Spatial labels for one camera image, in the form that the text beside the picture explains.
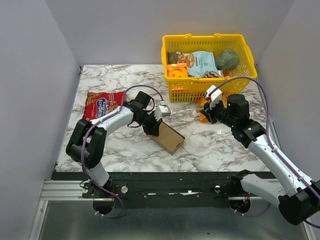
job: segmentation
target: yellow plastic basket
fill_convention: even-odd
[[[255,68],[254,58],[251,50],[241,34],[219,34],[212,36],[165,35],[162,38],[161,58],[164,66],[164,77],[168,83],[170,101],[196,102],[211,85],[220,85],[224,81],[236,76],[248,76],[256,79],[258,74]],[[220,78],[198,78],[198,77],[168,77],[167,52],[192,53],[196,51],[213,52],[216,58],[223,50],[231,49],[239,56],[238,67],[230,72],[227,77]],[[241,78],[227,83],[221,87],[222,99],[226,102],[230,94],[241,93],[250,80]]]

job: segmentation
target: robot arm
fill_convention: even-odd
[[[107,136],[132,122],[141,125],[147,135],[159,136],[162,117],[170,116],[171,111],[164,100],[154,111],[146,110],[151,99],[151,96],[140,91],[134,100],[124,102],[122,109],[119,106],[116,110],[100,118],[92,121],[81,119],[77,122],[66,147],[66,153],[80,165],[84,136],[92,125],[100,122],[90,133],[84,150],[86,173],[98,185],[104,186],[109,180],[109,174],[101,163]]]
[[[234,138],[261,159],[279,181],[279,183],[270,183],[249,171],[244,171],[238,179],[242,189],[278,207],[284,218],[294,225],[318,212],[320,210],[319,200],[301,182],[301,178],[304,178],[318,193],[320,192],[320,181],[314,182],[277,149],[277,152],[285,158],[289,165],[299,172],[301,178],[297,178],[283,163],[269,145],[266,130],[261,124],[250,119],[249,103],[242,94],[228,96],[227,108],[225,108],[221,100],[222,92],[219,89],[210,95],[215,88],[213,85],[206,91],[205,98],[209,101],[200,112],[212,124],[219,121],[230,127]]]

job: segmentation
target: white marble table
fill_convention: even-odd
[[[151,140],[140,128],[126,126],[112,133],[105,141],[102,164],[110,172],[208,172],[268,171],[249,150],[237,142],[228,127],[221,123],[202,123],[192,112],[197,102],[171,103],[162,65],[86,65],[83,68],[68,128],[56,170],[80,172],[81,167],[66,154],[66,146],[74,127],[84,114],[87,93],[119,92],[137,84],[157,88],[171,109],[163,121],[185,136],[183,146],[170,155]],[[138,91],[159,97],[148,88],[135,88],[128,93],[133,99]],[[250,116],[265,126],[265,110],[257,87],[251,82],[243,91],[250,104]]]

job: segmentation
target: orange object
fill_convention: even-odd
[[[186,78],[188,77],[187,64],[177,63],[170,64],[166,68],[168,70],[169,78]]]
[[[199,107],[203,108],[204,105],[207,103],[207,99],[205,99],[203,96],[199,98],[198,103],[199,103]],[[205,115],[203,115],[202,113],[200,113],[200,117],[199,117],[200,122],[202,123],[208,123],[208,119],[205,117]]]

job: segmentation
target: small brown box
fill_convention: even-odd
[[[148,135],[157,144],[173,155],[185,141],[185,137],[164,122],[160,123],[159,136]]]

